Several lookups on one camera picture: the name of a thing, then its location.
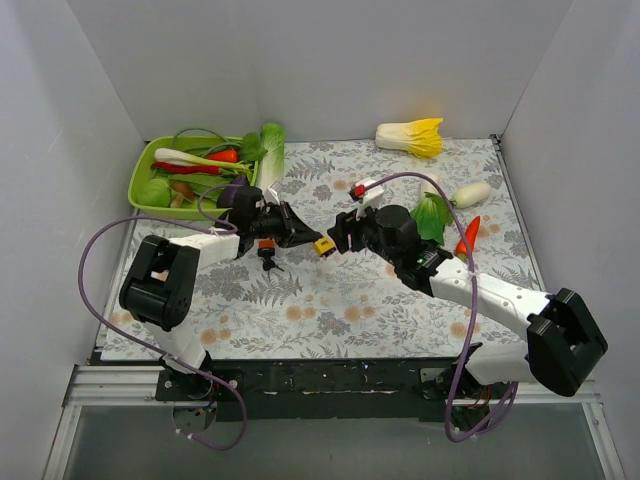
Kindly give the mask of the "yellow padlock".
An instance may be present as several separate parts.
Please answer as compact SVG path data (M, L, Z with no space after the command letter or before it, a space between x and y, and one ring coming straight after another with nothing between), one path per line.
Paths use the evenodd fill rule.
M322 237L316 240L313 243L313 248L316 255L320 258L329 257L336 251L333 241L328 237Z

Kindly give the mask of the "orange padlock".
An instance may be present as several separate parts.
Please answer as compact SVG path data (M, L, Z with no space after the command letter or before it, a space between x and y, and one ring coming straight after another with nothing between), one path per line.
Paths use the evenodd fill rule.
M276 264L274 258L276 253L276 243L273 239L261 239L258 241L257 255L262 260L262 268L269 273L272 270L282 271Z

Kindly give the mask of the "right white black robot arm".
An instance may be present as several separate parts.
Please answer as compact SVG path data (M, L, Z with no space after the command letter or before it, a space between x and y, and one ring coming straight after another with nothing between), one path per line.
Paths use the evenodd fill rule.
M555 294L469 271L465 262L420 238L408 210L397 205L337 215L328 234L340 253L368 249L394 268L408 288L475 308L515 333L506 345L479 345L459 357L454 389L475 397L488 385L535 382L564 397L576 394L608 349L580 295Z

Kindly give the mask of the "purple eggplant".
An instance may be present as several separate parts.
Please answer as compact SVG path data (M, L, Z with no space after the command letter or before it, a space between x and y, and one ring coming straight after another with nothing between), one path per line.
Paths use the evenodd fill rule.
M217 208L231 208L233 205L233 199L236 192L240 187L248 186L249 180L246 175L236 176L230 183L229 187L221 190L218 196L216 207Z

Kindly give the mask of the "floral table mat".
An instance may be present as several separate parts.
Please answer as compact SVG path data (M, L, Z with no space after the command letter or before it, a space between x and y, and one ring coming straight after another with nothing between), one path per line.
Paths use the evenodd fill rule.
M489 197L459 212L480 220L474 258L480 272L536 289L537 268L521 229L493 142L449 139L422 160L381 150L370 140L291 143L280 195L309 226L325 231L352 207L351 185L384 179L388 204L413 207L417 173L438 177L447 193L475 182ZM264 272L255 252L202 270L188 315L196 338L216 359L454 356L466 336L487 345L516 335L468 309L405 287L393 268L362 251L328 258L311 246L280 250Z

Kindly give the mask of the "small orange pepper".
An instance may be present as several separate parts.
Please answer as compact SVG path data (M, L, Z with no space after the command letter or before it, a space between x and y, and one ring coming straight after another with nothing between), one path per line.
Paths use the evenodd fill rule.
M221 150L207 155L206 159L216 162L237 163L239 154L234 149Z

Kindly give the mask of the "green leafy vegetable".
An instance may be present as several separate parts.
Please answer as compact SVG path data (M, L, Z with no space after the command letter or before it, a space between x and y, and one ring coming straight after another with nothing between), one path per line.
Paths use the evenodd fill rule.
M192 203L184 203L189 206L194 205L192 208L195 208L197 198L199 198L201 194L214 186L229 184L231 180L229 180L228 178L208 174L173 174L169 175L168 182L169 185L174 182L184 182L188 184L195 193L195 199ZM203 206L207 208L217 208L216 202L219 194L221 193L221 190L222 189L217 189L206 194L204 196Z

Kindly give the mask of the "red chili pepper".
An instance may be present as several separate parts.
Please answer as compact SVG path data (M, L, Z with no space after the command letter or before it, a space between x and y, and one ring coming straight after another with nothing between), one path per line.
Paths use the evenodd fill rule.
M209 165L174 165L168 162L154 162L151 164L151 168L160 170L168 174L208 174L219 175L220 168L217 166Z

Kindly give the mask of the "green long beans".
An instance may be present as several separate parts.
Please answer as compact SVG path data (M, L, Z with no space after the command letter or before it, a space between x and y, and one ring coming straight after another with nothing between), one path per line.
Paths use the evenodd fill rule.
M209 128L199 127L179 130L170 141L171 147L199 156L207 156L233 145L234 141L230 137Z

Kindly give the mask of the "orange carrot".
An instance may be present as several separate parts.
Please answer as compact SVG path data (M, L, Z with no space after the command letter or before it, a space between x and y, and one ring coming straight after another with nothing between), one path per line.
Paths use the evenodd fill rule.
M465 237L458 242L455 249L455 256L462 261L467 261L469 254L474 251L480 226L481 217L476 216L468 225L465 231Z

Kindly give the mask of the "yellow white cabbage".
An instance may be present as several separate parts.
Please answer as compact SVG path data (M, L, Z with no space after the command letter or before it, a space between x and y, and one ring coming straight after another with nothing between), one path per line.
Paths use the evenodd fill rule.
M442 153L439 128L442 118L426 118L405 123L383 123L376 129L376 146L407 152L418 158L434 158Z

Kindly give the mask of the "white radish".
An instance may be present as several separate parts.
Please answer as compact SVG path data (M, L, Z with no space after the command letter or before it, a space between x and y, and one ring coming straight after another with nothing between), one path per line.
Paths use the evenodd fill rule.
M486 200L491 191L490 184L476 182L457 190L450 198L450 202L457 209L466 209Z

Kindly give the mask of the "round green cabbage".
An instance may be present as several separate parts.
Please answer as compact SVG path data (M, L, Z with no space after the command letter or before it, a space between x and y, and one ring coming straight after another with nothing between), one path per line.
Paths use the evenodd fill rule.
M162 178L147 181L136 194L136 201L140 205L154 208L169 207L171 199L169 184Z

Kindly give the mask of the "green plastic tray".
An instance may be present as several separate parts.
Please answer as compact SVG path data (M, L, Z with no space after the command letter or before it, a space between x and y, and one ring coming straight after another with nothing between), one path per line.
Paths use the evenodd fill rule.
M260 165L259 139L215 135L187 129L151 141L143 150L129 184L132 206L158 217L197 220L221 215L231 204L233 189L253 185Z

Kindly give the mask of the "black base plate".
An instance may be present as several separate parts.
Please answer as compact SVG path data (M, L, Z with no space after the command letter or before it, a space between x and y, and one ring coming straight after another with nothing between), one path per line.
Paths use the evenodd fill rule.
M452 357L378 359L207 360L204 371L235 384L234 392L194 374L163 368L155 398L212 402L217 418L251 420L444 419Z

